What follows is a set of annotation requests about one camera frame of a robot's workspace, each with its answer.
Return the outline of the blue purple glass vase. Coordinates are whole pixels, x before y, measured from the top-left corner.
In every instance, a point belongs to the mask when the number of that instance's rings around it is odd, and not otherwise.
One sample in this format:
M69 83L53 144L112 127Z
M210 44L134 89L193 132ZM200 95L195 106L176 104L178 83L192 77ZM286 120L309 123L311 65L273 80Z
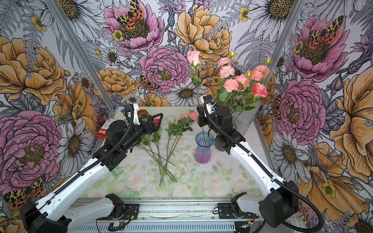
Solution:
M195 161L206 164L211 160L211 146L214 144L214 136L206 131L199 132L195 137L197 148L194 153Z

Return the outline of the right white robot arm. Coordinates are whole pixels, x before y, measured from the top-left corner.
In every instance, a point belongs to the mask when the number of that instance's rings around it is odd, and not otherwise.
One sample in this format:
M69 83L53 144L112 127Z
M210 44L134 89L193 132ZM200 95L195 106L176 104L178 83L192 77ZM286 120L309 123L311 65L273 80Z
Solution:
M299 210L295 184L285 182L256 156L246 139L233 128L233 116L228 107L218 106L211 95L200 99L199 126L207 125L216 134L218 145L239 162L264 196L263 200L255 201L247 192L241 192L231 199L233 215L237 218L245 213L259 215L273 228L286 224Z

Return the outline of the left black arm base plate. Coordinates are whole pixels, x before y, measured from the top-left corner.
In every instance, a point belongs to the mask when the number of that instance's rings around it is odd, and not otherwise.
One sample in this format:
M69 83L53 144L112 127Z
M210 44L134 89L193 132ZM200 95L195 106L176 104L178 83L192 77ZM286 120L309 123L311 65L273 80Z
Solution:
M139 214L139 204L123 204L114 207L112 213L98 220L136 220Z

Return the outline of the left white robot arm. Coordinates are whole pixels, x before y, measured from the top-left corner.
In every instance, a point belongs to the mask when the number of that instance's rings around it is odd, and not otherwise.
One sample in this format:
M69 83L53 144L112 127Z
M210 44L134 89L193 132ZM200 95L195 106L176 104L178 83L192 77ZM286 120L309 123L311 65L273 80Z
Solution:
M76 209L70 206L95 182L114 170L141 142L145 135L157 132L163 118L138 117L137 104L122 109L126 120L116 120L105 131L107 139L91 159L55 191L36 202L26 202L20 209L24 228L28 233L70 233L102 217L120 218L124 203L115 194L108 194L95 203Z

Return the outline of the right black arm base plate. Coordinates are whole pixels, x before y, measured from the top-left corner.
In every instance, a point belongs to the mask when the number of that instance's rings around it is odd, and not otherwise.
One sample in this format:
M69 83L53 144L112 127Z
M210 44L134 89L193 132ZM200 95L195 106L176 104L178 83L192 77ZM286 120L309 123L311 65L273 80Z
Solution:
M254 219L258 217L253 213L243 212L236 204L218 203L218 215L220 219Z

